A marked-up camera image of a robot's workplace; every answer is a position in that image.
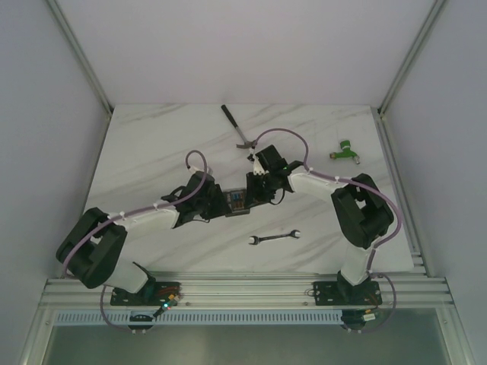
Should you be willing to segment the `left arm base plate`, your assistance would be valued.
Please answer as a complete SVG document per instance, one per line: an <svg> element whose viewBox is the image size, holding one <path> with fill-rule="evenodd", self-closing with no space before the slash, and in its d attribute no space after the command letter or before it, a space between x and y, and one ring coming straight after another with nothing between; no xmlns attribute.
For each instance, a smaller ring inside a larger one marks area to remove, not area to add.
<svg viewBox="0 0 487 365"><path fill-rule="evenodd" d="M160 306L180 294L180 282L154 281L147 283L138 293L130 293L114 288L111 293L111 306Z"/></svg>

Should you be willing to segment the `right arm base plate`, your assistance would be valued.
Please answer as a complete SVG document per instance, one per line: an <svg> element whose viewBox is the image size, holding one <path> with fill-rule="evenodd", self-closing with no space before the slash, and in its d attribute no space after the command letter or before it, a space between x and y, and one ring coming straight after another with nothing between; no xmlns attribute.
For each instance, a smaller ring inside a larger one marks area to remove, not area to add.
<svg viewBox="0 0 487 365"><path fill-rule="evenodd" d="M376 281L352 286L347 281L315 281L311 293L317 306L379 306L383 303Z"/></svg>

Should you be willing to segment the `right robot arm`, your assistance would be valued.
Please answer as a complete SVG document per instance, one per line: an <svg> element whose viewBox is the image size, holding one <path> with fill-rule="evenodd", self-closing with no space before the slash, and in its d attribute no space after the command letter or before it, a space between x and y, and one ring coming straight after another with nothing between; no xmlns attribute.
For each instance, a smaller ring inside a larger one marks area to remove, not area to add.
<svg viewBox="0 0 487 365"><path fill-rule="evenodd" d="M319 176L301 161L288 163L273 145L260 152L252 148L248 159L253 169L246 175L246 209L271 203L278 190L331 202L349 242L337 276L337 294L345 303L356 302L364 294L362 283L371 276L373 243L385 236L394 222L386 197L373 179L363 173L352 179Z"/></svg>

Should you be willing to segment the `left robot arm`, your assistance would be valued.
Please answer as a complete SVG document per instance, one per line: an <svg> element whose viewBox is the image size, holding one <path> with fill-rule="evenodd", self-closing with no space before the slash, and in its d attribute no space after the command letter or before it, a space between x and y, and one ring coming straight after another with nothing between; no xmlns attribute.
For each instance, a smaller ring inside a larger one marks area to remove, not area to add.
<svg viewBox="0 0 487 365"><path fill-rule="evenodd" d="M199 171L185 186L148 207L118 214L88 209L57 249L56 259L86 288L123 289L137 305L146 306L154 300L156 288L142 266L121 257L127 236L138 239L175 229L197 216L209 221L227 212L219 184Z"/></svg>

